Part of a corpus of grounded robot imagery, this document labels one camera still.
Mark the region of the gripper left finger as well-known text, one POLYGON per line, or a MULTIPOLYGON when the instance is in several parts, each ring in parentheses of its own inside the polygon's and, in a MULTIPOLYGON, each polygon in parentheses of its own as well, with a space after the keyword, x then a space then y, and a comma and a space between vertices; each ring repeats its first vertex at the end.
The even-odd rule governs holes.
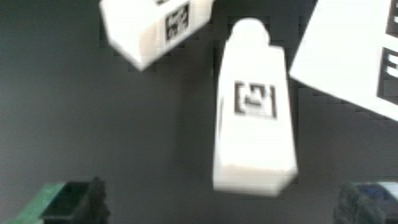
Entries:
POLYGON ((105 181, 50 183, 2 224, 109 224, 105 181))

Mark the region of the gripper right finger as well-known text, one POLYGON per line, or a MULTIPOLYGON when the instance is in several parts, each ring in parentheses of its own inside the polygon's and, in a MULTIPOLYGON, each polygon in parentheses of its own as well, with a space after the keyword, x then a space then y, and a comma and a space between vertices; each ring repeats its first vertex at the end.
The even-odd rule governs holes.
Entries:
POLYGON ((342 185, 333 224, 398 224, 398 182, 342 185))

